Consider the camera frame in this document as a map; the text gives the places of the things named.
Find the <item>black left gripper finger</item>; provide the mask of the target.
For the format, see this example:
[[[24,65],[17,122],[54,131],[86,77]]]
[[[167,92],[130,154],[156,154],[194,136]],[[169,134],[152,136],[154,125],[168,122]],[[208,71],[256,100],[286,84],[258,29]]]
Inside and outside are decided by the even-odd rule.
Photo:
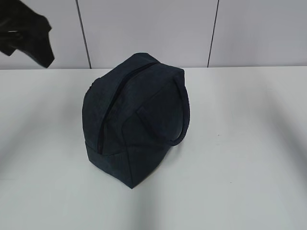
[[[20,0],[0,2],[0,51],[11,56],[15,50],[28,55],[44,68],[54,61],[47,18]]]

